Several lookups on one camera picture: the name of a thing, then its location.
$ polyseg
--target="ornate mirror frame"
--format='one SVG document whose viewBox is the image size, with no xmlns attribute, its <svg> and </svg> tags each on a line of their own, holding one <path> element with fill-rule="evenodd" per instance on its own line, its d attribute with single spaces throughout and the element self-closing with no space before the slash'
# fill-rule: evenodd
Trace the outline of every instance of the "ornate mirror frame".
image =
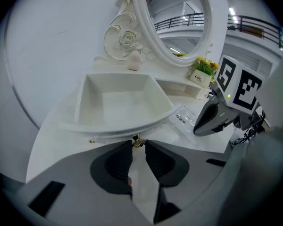
<svg viewBox="0 0 283 226">
<path fill-rule="evenodd" d="M 204 12 L 204 27 L 202 36 L 197 46 L 189 54 L 183 57 L 176 57 L 167 50 L 162 40 L 159 38 L 154 24 L 150 18 L 146 0 L 133 0 L 134 13 L 139 21 L 142 33 L 151 45 L 156 54 L 168 64 L 176 67 L 188 67 L 199 56 L 204 56 L 211 47 L 212 36 L 212 6 L 210 0 L 200 0 Z"/>
</svg>

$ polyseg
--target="black padding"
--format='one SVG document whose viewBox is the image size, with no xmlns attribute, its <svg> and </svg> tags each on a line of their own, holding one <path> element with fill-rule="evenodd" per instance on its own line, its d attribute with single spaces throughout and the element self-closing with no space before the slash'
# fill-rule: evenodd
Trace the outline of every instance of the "black padding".
<svg viewBox="0 0 283 226">
<path fill-rule="evenodd" d="M 146 161 L 162 187 L 178 185 L 189 171 L 189 163 L 153 141 L 146 142 Z"/>
<path fill-rule="evenodd" d="M 223 128 L 223 126 L 217 126 L 217 127 L 213 128 L 212 131 L 217 133 L 217 132 L 222 131 L 223 130 L 222 128 Z"/>
<path fill-rule="evenodd" d="M 164 189 L 162 187 L 159 187 L 153 223 L 159 223 L 180 211 L 181 210 L 175 204 L 167 202 Z"/>
<path fill-rule="evenodd" d="M 205 112 L 202 114 L 202 117 L 197 119 L 193 132 L 195 133 L 197 129 L 207 124 L 212 119 L 214 119 L 217 113 L 218 113 L 218 106 L 216 104 L 210 104 L 206 108 Z"/>
<path fill-rule="evenodd" d="M 132 141 L 126 141 L 119 147 L 96 158 L 90 173 L 93 180 L 108 193 L 130 194 L 128 172 L 132 163 Z"/>
<path fill-rule="evenodd" d="M 29 204 L 29 207 L 44 217 L 64 186 L 64 183 L 51 181 Z"/>
<path fill-rule="evenodd" d="M 225 164 L 226 164 L 226 161 L 217 160 L 217 159 L 214 159 L 214 158 L 209 158 L 209 159 L 206 160 L 206 162 L 213 164 L 213 165 L 216 165 L 216 166 L 219 166 L 219 167 L 224 167 Z"/>
</svg>

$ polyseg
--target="yellow flower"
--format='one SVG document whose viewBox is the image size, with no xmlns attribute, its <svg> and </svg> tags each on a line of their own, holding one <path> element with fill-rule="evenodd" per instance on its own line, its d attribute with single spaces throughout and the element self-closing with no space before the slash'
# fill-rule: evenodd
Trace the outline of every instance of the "yellow flower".
<svg viewBox="0 0 283 226">
<path fill-rule="evenodd" d="M 206 66 L 209 66 L 209 62 L 207 62 L 205 58 L 201 58 L 200 62 L 204 63 Z"/>
<path fill-rule="evenodd" d="M 199 62 L 201 59 L 203 59 L 203 58 L 198 57 L 198 58 L 195 60 L 195 63 Z"/>
<path fill-rule="evenodd" d="M 182 56 L 185 56 L 187 54 L 181 54 L 181 53 L 174 53 L 177 57 L 182 57 Z"/>
<path fill-rule="evenodd" d="M 218 69 L 218 68 L 219 68 L 219 64 L 214 63 L 214 67 L 215 67 L 216 69 Z"/>
</svg>

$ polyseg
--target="oval mirror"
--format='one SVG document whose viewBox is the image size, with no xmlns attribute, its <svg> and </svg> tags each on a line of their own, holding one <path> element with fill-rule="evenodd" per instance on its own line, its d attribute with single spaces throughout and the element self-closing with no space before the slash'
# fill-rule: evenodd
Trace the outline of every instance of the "oval mirror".
<svg viewBox="0 0 283 226">
<path fill-rule="evenodd" d="M 147 40 L 169 64 L 188 67 L 207 52 L 209 0 L 138 0 L 134 9 Z"/>
<path fill-rule="evenodd" d="M 203 33 L 204 15 L 200 0 L 146 0 L 155 30 L 175 56 L 191 53 Z"/>
</svg>

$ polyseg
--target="plastic bag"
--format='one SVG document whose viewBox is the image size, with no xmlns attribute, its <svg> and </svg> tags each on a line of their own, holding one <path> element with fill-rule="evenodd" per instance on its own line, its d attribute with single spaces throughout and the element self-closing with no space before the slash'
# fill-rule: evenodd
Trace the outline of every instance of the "plastic bag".
<svg viewBox="0 0 283 226">
<path fill-rule="evenodd" d="M 179 108 L 173 115 L 169 118 L 169 121 L 173 126 L 175 126 L 188 140 L 194 137 L 194 126 L 197 117 L 194 113 L 190 112 L 185 106 Z"/>
</svg>

